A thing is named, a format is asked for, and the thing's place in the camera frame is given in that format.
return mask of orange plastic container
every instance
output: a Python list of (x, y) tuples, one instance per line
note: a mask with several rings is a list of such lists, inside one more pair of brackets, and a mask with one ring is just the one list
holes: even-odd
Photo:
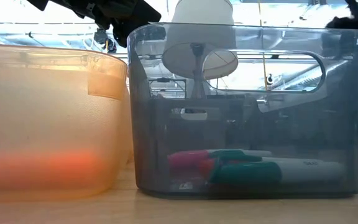
[(84, 50), (0, 45), (0, 200), (110, 188), (132, 150), (127, 65)]

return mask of wooden table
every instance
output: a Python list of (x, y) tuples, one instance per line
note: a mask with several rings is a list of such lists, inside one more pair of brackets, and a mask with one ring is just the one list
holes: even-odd
[(164, 200), (137, 190), (133, 164), (114, 189), (70, 202), (0, 203), (0, 224), (358, 224), (358, 195), (313, 200)]

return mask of lamp shade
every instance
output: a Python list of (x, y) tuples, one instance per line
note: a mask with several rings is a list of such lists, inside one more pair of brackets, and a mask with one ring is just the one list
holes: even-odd
[(206, 80), (231, 74), (238, 66), (236, 34), (232, 26), (233, 6), (229, 0), (179, 0), (162, 55), (164, 66), (172, 73), (193, 78), (196, 67), (191, 44), (203, 44), (201, 56)]

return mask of plastic bin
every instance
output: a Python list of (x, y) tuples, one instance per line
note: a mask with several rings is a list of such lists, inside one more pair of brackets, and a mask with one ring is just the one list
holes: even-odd
[[(135, 30), (128, 49), (136, 181), (144, 192), (358, 194), (358, 30), (163, 23)], [(243, 71), (248, 79), (236, 88), (218, 87), (217, 71), (227, 75), (233, 55), (239, 69), (262, 53), (276, 63), (279, 55), (303, 55), (316, 66), (285, 88), (269, 74), (258, 78), (261, 88), (247, 87), (255, 70)]]
[(110, 188), (127, 65), (85, 50), (0, 45), (0, 200), (58, 200)]

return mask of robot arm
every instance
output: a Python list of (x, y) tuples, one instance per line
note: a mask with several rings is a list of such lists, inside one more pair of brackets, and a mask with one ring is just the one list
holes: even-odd
[[(41, 11), (48, 0), (28, 0)], [(113, 36), (122, 47), (127, 47), (126, 39), (136, 28), (149, 22), (158, 22), (161, 14), (144, 0), (51, 0), (74, 11), (80, 18), (94, 19), (100, 29), (114, 27)]]

